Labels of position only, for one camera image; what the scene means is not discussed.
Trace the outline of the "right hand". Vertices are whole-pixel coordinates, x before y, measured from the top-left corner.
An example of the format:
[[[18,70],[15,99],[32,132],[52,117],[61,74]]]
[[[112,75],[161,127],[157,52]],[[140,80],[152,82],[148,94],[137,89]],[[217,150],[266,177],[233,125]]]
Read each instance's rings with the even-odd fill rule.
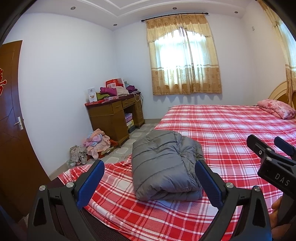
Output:
[[[271,206],[273,212],[269,215],[271,224],[271,234],[273,240],[295,240],[295,201],[291,204],[288,210],[288,202],[292,199],[286,195],[280,197]],[[283,223],[283,220],[279,219],[279,214],[282,214],[284,209],[287,210],[286,215],[292,217],[289,223]]]

